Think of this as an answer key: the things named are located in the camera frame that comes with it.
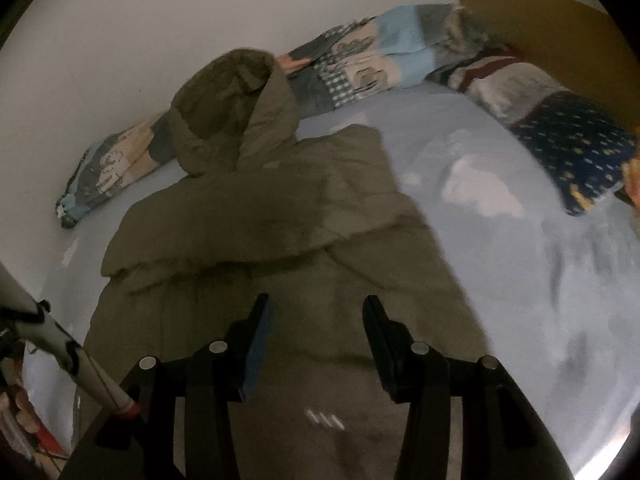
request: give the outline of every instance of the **black clamp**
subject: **black clamp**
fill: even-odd
[[[462,480],[569,480],[572,473],[545,425],[500,361],[444,357],[390,320],[377,296],[362,319],[382,387],[410,402],[396,480],[444,480],[450,398],[462,397]]]
[[[0,325],[0,363],[5,358],[18,358],[24,351],[18,336],[9,327]],[[8,386],[6,378],[0,369],[0,386]]]

